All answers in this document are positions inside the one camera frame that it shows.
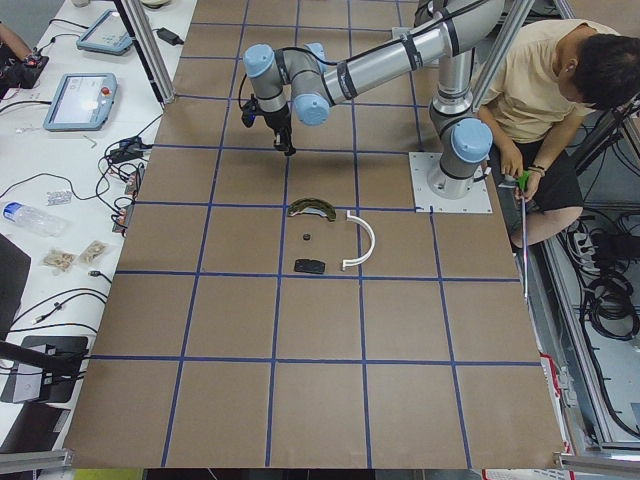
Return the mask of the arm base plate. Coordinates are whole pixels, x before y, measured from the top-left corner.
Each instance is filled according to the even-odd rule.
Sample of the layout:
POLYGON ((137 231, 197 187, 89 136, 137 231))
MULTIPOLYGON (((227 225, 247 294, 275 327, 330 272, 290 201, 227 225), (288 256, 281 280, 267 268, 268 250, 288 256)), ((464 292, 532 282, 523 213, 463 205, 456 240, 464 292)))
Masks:
POLYGON ((414 209, 419 213, 492 214, 482 164, 470 178, 448 177, 440 169, 441 153, 410 152, 409 165, 414 209))

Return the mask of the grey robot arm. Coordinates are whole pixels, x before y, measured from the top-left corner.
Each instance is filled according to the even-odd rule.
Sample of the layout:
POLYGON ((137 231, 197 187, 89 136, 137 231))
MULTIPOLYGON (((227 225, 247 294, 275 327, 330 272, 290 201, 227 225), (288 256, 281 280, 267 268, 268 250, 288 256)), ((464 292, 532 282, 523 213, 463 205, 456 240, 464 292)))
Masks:
POLYGON ((369 50, 330 61, 319 43, 274 49, 256 44, 243 54, 245 79, 253 92, 240 109, 251 127, 264 119, 276 150, 291 156, 293 117, 307 126, 325 123, 332 107, 429 64, 438 67, 438 86, 430 107, 436 133, 450 140, 451 122, 471 112, 471 71, 476 45, 497 25, 501 1, 422 1, 414 25, 369 50))

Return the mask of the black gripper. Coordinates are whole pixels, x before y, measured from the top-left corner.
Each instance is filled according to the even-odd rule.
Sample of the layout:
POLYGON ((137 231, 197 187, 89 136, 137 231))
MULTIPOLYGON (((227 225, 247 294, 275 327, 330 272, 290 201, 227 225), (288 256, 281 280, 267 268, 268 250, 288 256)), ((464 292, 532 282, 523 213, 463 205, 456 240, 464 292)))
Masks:
POLYGON ((292 145, 291 113, 287 103, 279 110, 264 113, 267 126, 274 133, 274 148, 278 151, 285 151, 286 156, 294 154, 292 145))

